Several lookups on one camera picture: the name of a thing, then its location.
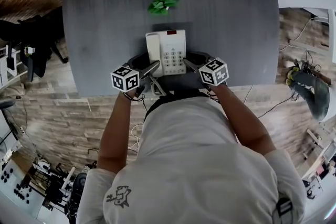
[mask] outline shoe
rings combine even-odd
[[[292,84],[292,81],[291,79],[286,79],[286,85],[290,86]]]
[[[294,80],[292,74],[293,74],[293,72],[298,72],[298,71],[300,71],[300,69],[299,69],[298,67],[293,67],[293,68],[287,73],[287,78],[288,78],[288,79],[291,79],[291,80]]]

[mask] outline wooden floor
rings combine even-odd
[[[302,10],[281,10],[280,44],[286,44],[287,39],[296,38],[309,18],[310,15]],[[310,22],[299,41],[324,47],[328,46],[328,35],[327,26]],[[61,45],[61,53],[67,54],[64,43]],[[336,79],[335,64],[331,64],[328,59],[313,52],[311,55],[314,65],[319,64],[325,75]],[[257,116],[261,116],[277,103],[291,97],[290,89],[284,84],[288,71],[284,67],[284,61],[295,58],[306,59],[306,51],[296,47],[288,47],[282,51],[279,54],[276,83],[254,86],[251,90],[246,105]],[[7,112],[10,121],[24,129],[27,128],[27,135],[20,136],[24,145],[22,153],[29,159],[34,158],[38,152],[53,165],[62,163],[66,168],[75,166],[78,170],[97,159],[97,151],[88,150],[99,147],[99,141],[116,96],[87,99],[78,96],[70,64],[61,64],[55,55],[48,62],[43,78],[35,77],[32,83],[25,81],[25,78],[22,78],[26,90],[18,82],[4,92],[13,97],[23,95],[23,100],[17,100],[16,105],[9,109],[10,113]],[[250,88],[251,86],[234,87],[232,90],[241,100],[244,100]],[[148,95],[145,100],[147,108],[154,101],[155,98]],[[144,116],[143,105],[133,102],[130,128],[142,124]],[[307,128],[315,130],[318,126],[318,123],[312,119],[306,103],[301,98],[296,102],[288,100],[260,119],[271,134],[275,145],[286,149],[295,166],[299,167],[303,162],[302,144],[305,130]],[[327,122],[327,127],[332,128],[334,124],[335,120],[330,120]],[[140,136],[141,126],[136,127],[135,130],[135,134]],[[135,152],[129,151],[129,161],[134,159]]]

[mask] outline tabletop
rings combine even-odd
[[[69,59],[81,96],[110,95],[110,73],[146,52],[145,34],[184,29],[186,50],[220,57],[229,86],[274,83],[279,48],[278,0],[178,0],[168,15],[153,0],[63,0]],[[197,75],[164,76],[170,90],[202,88]]]

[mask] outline green plant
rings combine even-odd
[[[170,7],[175,7],[177,0],[154,0],[148,7],[149,13],[152,14],[168,14]]]

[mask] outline telephone handset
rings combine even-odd
[[[150,62],[160,61],[160,66],[153,73],[154,77],[186,73],[183,62],[186,56],[184,30],[147,33],[146,42]]]

